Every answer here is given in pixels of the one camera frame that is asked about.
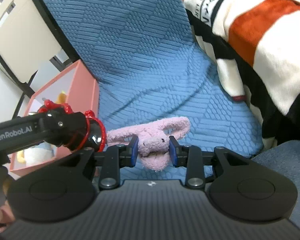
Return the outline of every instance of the human hand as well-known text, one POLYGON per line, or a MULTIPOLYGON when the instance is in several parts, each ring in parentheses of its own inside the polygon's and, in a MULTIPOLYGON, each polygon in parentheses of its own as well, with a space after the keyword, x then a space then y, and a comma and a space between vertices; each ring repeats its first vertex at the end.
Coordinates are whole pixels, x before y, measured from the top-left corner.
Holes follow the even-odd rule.
MULTIPOLYGON (((6 201, 5 204, 2 207, 0 207, 0 223, 6 224, 8 226, 14 221, 15 221, 15 217, 12 213, 8 201, 6 201)), ((0 227, 0 233, 2 233, 7 226, 0 227)))

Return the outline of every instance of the round black pad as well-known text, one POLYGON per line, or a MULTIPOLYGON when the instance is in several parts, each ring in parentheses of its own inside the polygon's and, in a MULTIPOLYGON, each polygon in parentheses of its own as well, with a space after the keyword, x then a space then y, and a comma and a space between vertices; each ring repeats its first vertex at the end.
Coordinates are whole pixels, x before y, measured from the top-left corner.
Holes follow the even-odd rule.
POLYGON ((297 189, 286 177, 258 164, 229 167, 209 187, 211 203, 239 220, 265 222, 288 217, 297 189))
POLYGON ((87 209, 95 197, 92 183, 74 169, 51 167, 15 181, 8 192, 14 215, 49 223, 67 220, 87 209))

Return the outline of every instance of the striped blanket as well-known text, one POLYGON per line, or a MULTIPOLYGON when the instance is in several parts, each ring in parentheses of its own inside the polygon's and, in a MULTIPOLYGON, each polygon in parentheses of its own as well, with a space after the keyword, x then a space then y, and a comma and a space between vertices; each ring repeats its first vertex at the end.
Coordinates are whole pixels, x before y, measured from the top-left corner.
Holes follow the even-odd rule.
POLYGON ((224 90, 246 100, 265 148, 300 139, 298 0, 183 0, 224 90))

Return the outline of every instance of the logo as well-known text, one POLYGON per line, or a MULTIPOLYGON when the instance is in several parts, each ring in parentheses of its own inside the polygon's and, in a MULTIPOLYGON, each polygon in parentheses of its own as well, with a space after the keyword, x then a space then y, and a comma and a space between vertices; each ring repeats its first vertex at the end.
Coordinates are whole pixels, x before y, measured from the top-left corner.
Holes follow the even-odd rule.
POLYGON ((150 186, 150 187, 153 187, 157 184, 154 181, 151 181, 151 182, 148 182, 147 185, 150 186))
POLYGON ((195 5, 194 16, 211 27, 212 13, 218 1, 219 0, 198 0, 195 5))
POLYGON ((12 138, 15 136, 19 136, 28 132, 32 132, 32 127, 31 125, 26 126, 25 128, 20 128, 18 130, 12 130, 12 131, 7 131, 7 132, 2 132, 0 131, 0 141, 8 139, 8 138, 12 138))

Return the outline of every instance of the bunny ear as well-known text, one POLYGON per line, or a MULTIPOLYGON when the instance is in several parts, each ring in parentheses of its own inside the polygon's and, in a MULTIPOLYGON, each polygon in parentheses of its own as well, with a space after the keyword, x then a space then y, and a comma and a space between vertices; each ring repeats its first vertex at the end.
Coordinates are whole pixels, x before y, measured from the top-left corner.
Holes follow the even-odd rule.
POLYGON ((168 135, 173 135, 176 140, 183 138, 190 130, 190 121, 186 117, 172 117, 160 120, 161 129, 168 135))
POLYGON ((133 126, 130 126, 107 132, 108 146, 116 144, 128 145, 130 140, 132 139, 132 136, 136 134, 132 128, 133 126))

